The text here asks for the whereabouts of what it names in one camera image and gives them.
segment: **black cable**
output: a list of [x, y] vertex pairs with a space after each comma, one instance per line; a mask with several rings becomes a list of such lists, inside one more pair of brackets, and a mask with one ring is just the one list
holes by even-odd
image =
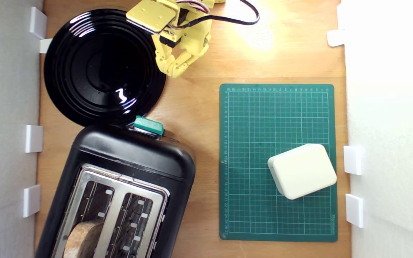
[[216, 16], [216, 15], [206, 15], [203, 17], [200, 17], [198, 19], [192, 20], [189, 23], [186, 23], [185, 25], [182, 26], [178, 26], [177, 28], [188, 28], [188, 27], [192, 27], [194, 25], [196, 25], [197, 23], [200, 23], [202, 21], [206, 21], [206, 20], [216, 20], [216, 21], [225, 21], [228, 23], [236, 23], [236, 24], [241, 24], [241, 25], [253, 25], [256, 24], [259, 19], [261, 18], [261, 15], [259, 14], [259, 11], [256, 9], [256, 7], [254, 7], [254, 5], [251, 5], [250, 2], [248, 2], [247, 0], [240, 0], [241, 2], [243, 2], [245, 5], [249, 6], [251, 8], [251, 10], [254, 11], [254, 13], [256, 14], [256, 20], [254, 21], [241, 21], [241, 20], [237, 20], [234, 18], [229, 18], [229, 17], [224, 17], [224, 16]]

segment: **white bracket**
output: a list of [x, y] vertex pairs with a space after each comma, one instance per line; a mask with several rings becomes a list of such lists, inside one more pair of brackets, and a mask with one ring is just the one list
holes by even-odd
[[38, 8], [31, 7], [30, 32], [38, 39], [45, 39], [47, 31], [47, 16]]
[[29, 217], [41, 209], [41, 185], [23, 189], [23, 217]]
[[328, 45], [331, 47], [340, 46], [345, 43], [345, 30], [346, 30], [346, 23], [347, 23], [346, 13], [347, 13], [346, 3], [344, 0], [337, 6], [337, 27], [338, 29], [330, 30], [326, 33], [326, 38], [328, 39]]
[[41, 152], [43, 146], [44, 127], [27, 125], [25, 139], [25, 153]]
[[52, 39], [41, 39], [41, 45], [39, 46], [40, 54], [47, 54], [47, 50], [51, 45]]
[[31, 7], [30, 32], [40, 39], [39, 53], [46, 54], [52, 39], [46, 39], [47, 16], [36, 7]]
[[345, 172], [353, 175], [362, 175], [364, 149], [360, 146], [344, 146]]
[[362, 204], [362, 198], [352, 194], [346, 194], [345, 206], [347, 222], [362, 229], [364, 227], [364, 206]]

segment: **white wall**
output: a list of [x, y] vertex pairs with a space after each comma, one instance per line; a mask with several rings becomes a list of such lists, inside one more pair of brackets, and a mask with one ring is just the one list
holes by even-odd
[[344, 0], [349, 145], [365, 148], [353, 258], [413, 257], [413, 0]]
[[36, 184], [36, 154], [24, 153], [25, 125], [39, 119], [39, 40], [30, 7], [42, 0], [0, 0], [0, 257], [29, 258], [34, 216], [23, 218], [23, 189]]

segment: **white plastic block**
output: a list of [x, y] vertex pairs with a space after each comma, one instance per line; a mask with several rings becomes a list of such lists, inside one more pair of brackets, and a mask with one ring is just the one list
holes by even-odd
[[326, 39], [328, 40], [328, 45], [331, 47], [336, 47], [345, 44], [345, 30], [348, 24], [348, 13], [346, 8], [346, 3], [341, 2], [337, 6], [337, 29], [330, 30], [326, 33]]
[[45, 39], [47, 31], [47, 16], [38, 8], [31, 7], [30, 32], [38, 39]]
[[362, 175], [362, 159], [364, 150], [360, 146], [344, 146], [345, 172], [353, 175]]
[[23, 217], [29, 217], [41, 209], [41, 185], [23, 190]]
[[52, 39], [41, 39], [39, 41], [39, 53], [40, 54], [47, 54], [49, 50], [49, 46], [51, 45]]
[[25, 152], [41, 152], [44, 137], [44, 127], [40, 125], [27, 125]]
[[346, 218], [347, 222], [355, 225], [356, 227], [364, 227], [364, 209], [362, 204], [362, 198], [346, 194], [345, 195], [346, 206]]
[[326, 38], [328, 39], [328, 45], [331, 47], [343, 45], [345, 43], [345, 31], [330, 30], [326, 33]]
[[293, 200], [336, 183], [337, 175], [323, 145], [305, 144], [267, 161], [278, 191]]

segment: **green cutting mat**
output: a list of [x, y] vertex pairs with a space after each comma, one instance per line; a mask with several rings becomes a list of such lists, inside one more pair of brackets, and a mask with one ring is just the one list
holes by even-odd
[[220, 237], [337, 241], [337, 186], [289, 200], [267, 167], [306, 143], [322, 144], [336, 167], [333, 85], [224, 84], [220, 120]]

